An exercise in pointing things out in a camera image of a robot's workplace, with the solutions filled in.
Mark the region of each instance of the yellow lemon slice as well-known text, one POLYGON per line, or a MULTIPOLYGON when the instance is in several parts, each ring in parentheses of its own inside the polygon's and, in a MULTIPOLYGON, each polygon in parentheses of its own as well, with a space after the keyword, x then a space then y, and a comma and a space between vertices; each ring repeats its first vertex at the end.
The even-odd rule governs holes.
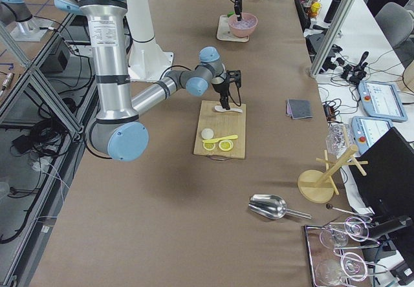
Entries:
POLYGON ((230 151, 233 149, 233 142, 231 140, 222 140, 219 142, 219 148, 222 151, 230 151))
POLYGON ((211 151, 215 149, 215 143, 202 143, 202 147, 207 151, 211 151))

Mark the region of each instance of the black monitor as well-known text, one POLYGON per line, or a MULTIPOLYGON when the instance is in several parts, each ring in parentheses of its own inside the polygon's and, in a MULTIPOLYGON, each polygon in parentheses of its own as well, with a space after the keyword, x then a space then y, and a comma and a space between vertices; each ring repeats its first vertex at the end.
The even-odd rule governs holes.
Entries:
MULTIPOLYGON (((392 127, 359 160, 367 176, 350 167, 366 206, 379 223, 407 215, 414 220, 414 149, 392 127)), ((389 234, 407 265, 414 271, 414 226, 389 234)))

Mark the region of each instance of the metal scoop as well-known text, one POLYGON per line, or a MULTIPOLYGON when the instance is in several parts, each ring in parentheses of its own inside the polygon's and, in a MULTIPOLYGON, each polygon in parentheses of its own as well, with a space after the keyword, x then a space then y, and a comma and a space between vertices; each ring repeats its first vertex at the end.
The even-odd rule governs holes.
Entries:
POLYGON ((277 195, 254 195, 250 198, 248 208, 269 219, 280 219, 285 215, 312 219, 309 214, 288 209, 286 201, 277 195))

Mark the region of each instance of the table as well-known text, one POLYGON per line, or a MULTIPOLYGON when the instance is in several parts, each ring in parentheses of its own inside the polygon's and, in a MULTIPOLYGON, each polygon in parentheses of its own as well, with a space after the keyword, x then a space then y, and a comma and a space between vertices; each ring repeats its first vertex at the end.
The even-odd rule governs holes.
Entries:
MULTIPOLYGON (((244 0, 259 18, 248 43, 215 38, 228 0, 149 5, 157 41, 176 64, 196 66, 198 51, 212 45, 226 68, 242 70, 246 159, 192 155, 201 99, 179 91, 141 118, 150 141, 138 160, 85 154, 31 286, 309 286, 302 225, 337 213, 297 188, 301 172, 323 169, 315 158, 327 124, 306 76, 311 63, 293 0, 244 0), (314 117, 290 119, 287 98, 309 100, 314 117), (313 220, 258 216, 247 209, 255 193, 280 195, 313 220)), ((211 89, 203 96, 218 98, 211 89)), ((343 190, 332 202, 347 207, 343 190)))
MULTIPOLYGON (((322 27, 328 27, 327 24, 323 22, 323 18, 325 17, 331 0, 321 0, 321 3, 323 8, 320 15, 317 17, 315 24, 322 27)), ((306 30, 305 35, 311 32, 312 30, 306 30)), ((342 36, 337 38, 334 43, 343 48, 341 54, 350 62, 355 64, 358 63, 362 53, 364 51, 369 51, 369 56, 366 59, 369 63, 368 68, 366 69, 368 76, 365 79, 381 82, 398 81, 401 79, 399 75, 403 73, 404 67, 400 64, 397 55, 394 53, 391 45, 388 43, 363 0, 355 0, 349 15, 343 23, 341 33, 342 36), (385 72, 377 72, 377 70, 387 70, 389 74, 385 72)), ((320 87, 328 90, 328 92, 323 89, 320 90, 321 100, 325 101, 340 98, 343 101, 343 104, 355 106, 356 102, 352 100, 348 87, 332 86, 331 78, 341 72, 342 68, 339 67, 332 72, 319 74, 316 77, 320 87)), ((334 77, 334 79, 341 80, 339 76, 334 77)), ((400 93, 400 97, 403 102, 413 101, 413 96, 407 94, 400 93)), ((414 107, 412 105, 407 105, 404 108, 409 120, 403 123, 393 122, 393 125, 400 131, 407 141, 412 141, 414 140, 414 107)), ((348 124, 351 124, 353 116, 366 116, 362 106, 359 106, 358 109, 354 109, 353 107, 342 107, 341 111, 343 114, 339 117, 339 121, 348 124)), ((345 187, 349 202, 355 210, 364 212, 363 207, 365 206, 363 205, 362 200, 360 200, 352 174, 348 167, 344 167, 344 169, 348 176, 348 182, 345 183, 345 187)), ((380 263, 392 268, 401 260, 402 257, 397 253, 395 256, 382 259, 380 263)), ((379 275, 378 278, 382 285, 387 285, 393 280, 390 273, 379 275)))

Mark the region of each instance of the pink bowl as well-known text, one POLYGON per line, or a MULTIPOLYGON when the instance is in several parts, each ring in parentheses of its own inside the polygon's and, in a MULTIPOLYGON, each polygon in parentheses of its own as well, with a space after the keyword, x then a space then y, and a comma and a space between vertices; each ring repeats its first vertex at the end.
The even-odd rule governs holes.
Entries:
POLYGON ((242 12, 241 17, 243 19, 237 22, 237 16, 235 14, 230 16, 228 18, 228 27, 234 36, 247 37, 256 29, 257 17, 246 12, 242 12))

